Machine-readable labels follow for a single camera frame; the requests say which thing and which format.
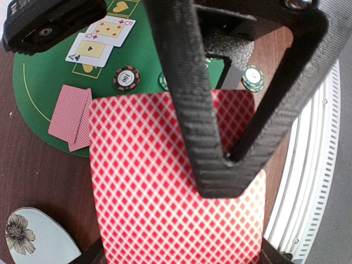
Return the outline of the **green chip stack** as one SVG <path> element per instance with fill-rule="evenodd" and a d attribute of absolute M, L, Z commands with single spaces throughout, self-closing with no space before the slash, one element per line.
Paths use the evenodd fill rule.
<path fill-rule="evenodd" d="M 260 92 L 265 87 L 264 74 L 255 65 L 248 65 L 242 75 L 242 83 L 250 92 Z"/>

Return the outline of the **five of diamonds card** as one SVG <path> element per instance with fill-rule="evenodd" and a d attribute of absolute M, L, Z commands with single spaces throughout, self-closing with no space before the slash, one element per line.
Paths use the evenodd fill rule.
<path fill-rule="evenodd" d="M 85 32 L 85 37 L 114 47 L 122 47 L 136 20 L 105 16 L 91 24 Z"/>

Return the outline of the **red black chip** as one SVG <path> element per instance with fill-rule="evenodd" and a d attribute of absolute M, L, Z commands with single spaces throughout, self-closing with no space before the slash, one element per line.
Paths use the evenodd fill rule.
<path fill-rule="evenodd" d="M 124 66 L 114 75 L 113 83 L 120 91 L 131 91 L 140 83 L 140 72 L 133 66 Z"/>

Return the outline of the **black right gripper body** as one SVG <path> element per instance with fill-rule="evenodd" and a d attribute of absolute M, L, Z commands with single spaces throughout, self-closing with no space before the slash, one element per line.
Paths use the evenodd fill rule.
<path fill-rule="evenodd" d="M 291 31 L 294 42 L 271 81 L 271 91 L 293 90 L 325 35 L 325 15 L 316 1 L 196 1 L 192 7 L 192 33 L 202 36 L 197 49 L 236 65 L 241 43 L 249 45 L 281 26 Z"/>

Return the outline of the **red-backed playing card deck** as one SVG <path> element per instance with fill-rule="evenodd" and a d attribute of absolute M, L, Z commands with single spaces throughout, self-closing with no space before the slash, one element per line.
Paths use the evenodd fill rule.
<path fill-rule="evenodd" d="M 169 93 L 97 98 L 90 127 L 108 263 L 259 263 L 265 172 L 239 198 L 202 198 Z"/>

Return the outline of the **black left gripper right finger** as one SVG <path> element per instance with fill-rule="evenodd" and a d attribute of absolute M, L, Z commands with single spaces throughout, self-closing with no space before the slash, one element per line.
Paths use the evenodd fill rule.
<path fill-rule="evenodd" d="M 293 264 L 290 254 L 281 254 L 265 238 L 262 239 L 260 264 Z"/>

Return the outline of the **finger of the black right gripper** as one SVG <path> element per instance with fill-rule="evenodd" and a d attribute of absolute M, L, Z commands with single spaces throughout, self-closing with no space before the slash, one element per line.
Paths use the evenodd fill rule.
<path fill-rule="evenodd" d="M 145 8 L 198 192 L 227 198 L 227 168 L 193 2 L 145 1 Z"/>
<path fill-rule="evenodd" d="M 210 91 L 197 107 L 197 189 L 204 198 L 236 198 L 277 149 L 294 119 L 329 72 L 351 35 L 351 1 L 206 1 L 289 28 L 287 50 L 244 135 L 222 152 Z"/>

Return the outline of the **dealt card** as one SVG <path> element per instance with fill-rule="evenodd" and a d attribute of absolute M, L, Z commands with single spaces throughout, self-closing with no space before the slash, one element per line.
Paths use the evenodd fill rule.
<path fill-rule="evenodd" d="M 63 141 L 74 142 L 89 97 L 91 97 L 91 89 L 63 85 L 52 114 L 48 133 Z"/>
<path fill-rule="evenodd" d="M 89 131 L 90 131 L 90 109 L 92 106 L 92 96 L 88 96 L 86 105 L 84 107 L 81 121 L 78 127 L 78 132 L 76 135 L 76 139 L 73 143 L 68 143 L 68 148 L 70 152 L 77 151 L 79 149 L 83 149 L 88 147 L 90 144 Z"/>

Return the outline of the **ace of clubs card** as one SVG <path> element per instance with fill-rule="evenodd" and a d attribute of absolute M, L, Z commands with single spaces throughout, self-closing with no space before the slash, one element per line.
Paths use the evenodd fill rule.
<path fill-rule="evenodd" d="M 84 33 L 78 33 L 65 61 L 103 68 L 113 48 L 114 46 L 85 37 Z"/>

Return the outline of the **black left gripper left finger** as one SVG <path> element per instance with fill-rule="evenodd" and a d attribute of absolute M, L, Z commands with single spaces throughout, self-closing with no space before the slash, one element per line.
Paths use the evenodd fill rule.
<path fill-rule="evenodd" d="M 87 251 L 74 259 L 73 264 L 106 264 L 101 238 L 98 238 Z"/>

